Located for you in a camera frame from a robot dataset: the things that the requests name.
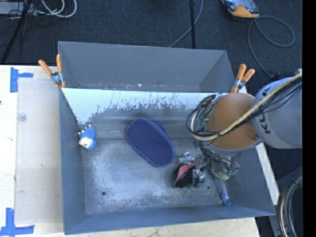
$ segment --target black cable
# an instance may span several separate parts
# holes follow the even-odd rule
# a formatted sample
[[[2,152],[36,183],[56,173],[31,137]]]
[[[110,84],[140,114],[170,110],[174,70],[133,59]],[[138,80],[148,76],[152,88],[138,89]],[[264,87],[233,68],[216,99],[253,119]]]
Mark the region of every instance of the black cable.
[[[236,130],[237,128],[241,127],[242,125],[246,124],[247,122],[251,121],[255,117],[258,117],[259,115],[262,115],[263,113],[267,113],[273,110],[276,110],[277,108],[280,108],[283,106],[286,102],[288,102],[300,89],[302,88],[302,78],[298,78],[295,81],[289,83],[284,88],[282,88],[280,91],[278,91],[276,94],[271,96],[266,102],[264,102],[262,105],[260,105],[257,110],[255,110],[252,114],[250,114],[245,120],[234,126],[231,131]],[[280,97],[283,93],[289,91],[284,96]],[[215,94],[209,95],[205,97],[202,101],[199,102],[197,107],[193,109],[189,115],[187,116],[187,128],[188,130],[193,134],[197,135],[199,137],[209,137],[214,134],[218,134],[220,131],[209,131],[205,130],[204,127],[202,127],[202,123],[204,122],[204,119],[207,119],[209,116],[209,113],[211,112],[213,105],[214,105],[214,99]],[[274,106],[275,104],[283,101],[278,106]],[[192,116],[196,114],[195,120],[193,120],[193,130],[191,129],[191,118]],[[200,126],[198,130],[195,130],[196,127],[196,121],[197,119],[200,120]]]
[[[27,2],[25,4],[23,4],[23,11],[22,11],[21,17],[19,19],[18,25],[16,26],[16,28],[14,30],[14,33],[13,33],[13,35],[12,35],[12,37],[11,37],[11,39],[10,39],[6,49],[5,49],[5,51],[4,51],[4,54],[1,57],[0,64],[2,64],[2,65],[5,64],[7,56],[9,54],[9,52],[10,52],[12,46],[13,46],[13,43],[14,43],[16,37],[17,37],[17,34],[18,34],[18,32],[19,32],[19,30],[20,30],[20,28],[22,26],[23,20],[24,20],[25,16],[27,15],[27,13],[28,13],[28,11],[30,9],[32,1],[33,0],[27,0]]]
[[[192,37],[192,48],[196,47],[196,36],[195,36],[195,25],[194,25],[194,1],[189,0],[190,6],[190,19],[191,19],[191,37]]]
[[[291,205],[293,194],[303,186],[303,173],[300,173],[295,179],[288,183],[277,202],[277,218],[282,236],[296,237],[295,227],[293,225]]]

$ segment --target small figurine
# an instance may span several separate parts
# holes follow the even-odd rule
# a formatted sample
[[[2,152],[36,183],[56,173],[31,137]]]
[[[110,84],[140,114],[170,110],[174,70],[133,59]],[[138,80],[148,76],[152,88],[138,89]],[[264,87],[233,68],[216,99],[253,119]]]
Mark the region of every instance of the small figurine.
[[[89,125],[84,130],[78,133],[79,135],[79,145],[91,151],[96,146],[95,137],[97,135],[95,129]]]

